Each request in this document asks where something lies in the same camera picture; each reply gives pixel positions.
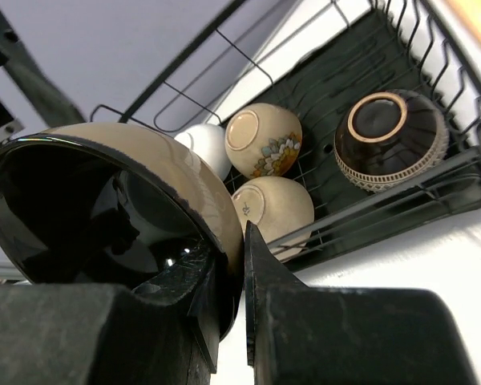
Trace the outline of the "tan bowl dark rim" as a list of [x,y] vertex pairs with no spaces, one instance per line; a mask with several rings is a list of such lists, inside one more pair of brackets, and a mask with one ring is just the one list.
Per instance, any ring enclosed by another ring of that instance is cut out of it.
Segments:
[[430,99],[390,89],[366,95],[348,110],[333,150],[351,184],[379,193],[441,163],[449,140],[443,114]]

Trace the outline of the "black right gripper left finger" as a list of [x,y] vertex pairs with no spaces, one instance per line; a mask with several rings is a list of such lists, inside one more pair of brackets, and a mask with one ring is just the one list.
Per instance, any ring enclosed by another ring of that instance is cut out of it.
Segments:
[[188,313],[215,267],[202,243],[136,290],[0,286],[0,384],[209,383],[216,348]]

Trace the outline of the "pale blue white bowl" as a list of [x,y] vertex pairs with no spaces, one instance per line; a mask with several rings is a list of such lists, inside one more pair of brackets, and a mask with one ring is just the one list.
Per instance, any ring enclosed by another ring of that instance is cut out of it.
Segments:
[[229,175],[232,163],[225,150],[225,130],[215,124],[195,124],[174,139],[194,151],[221,178]]

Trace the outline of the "cream bowl brown base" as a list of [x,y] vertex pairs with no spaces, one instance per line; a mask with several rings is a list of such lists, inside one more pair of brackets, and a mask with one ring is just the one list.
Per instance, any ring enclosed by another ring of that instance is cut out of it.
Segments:
[[248,221],[258,227],[266,243],[314,223],[313,201],[294,180],[261,176],[241,185],[232,194],[241,227]]

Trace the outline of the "beige bowl black inside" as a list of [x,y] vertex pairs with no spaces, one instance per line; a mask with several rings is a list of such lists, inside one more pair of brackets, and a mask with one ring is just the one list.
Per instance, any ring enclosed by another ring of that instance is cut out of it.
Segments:
[[222,179],[197,154],[119,123],[50,128],[0,148],[0,247],[33,283],[135,288],[201,242],[226,275],[227,334],[241,296],[243,233]]

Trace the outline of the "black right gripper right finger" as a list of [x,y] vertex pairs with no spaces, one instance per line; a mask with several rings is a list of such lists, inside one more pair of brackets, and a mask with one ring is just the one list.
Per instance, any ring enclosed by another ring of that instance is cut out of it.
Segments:
[[307,286],[245,230],[248,363],[258,384],[474,384],[434,292]]

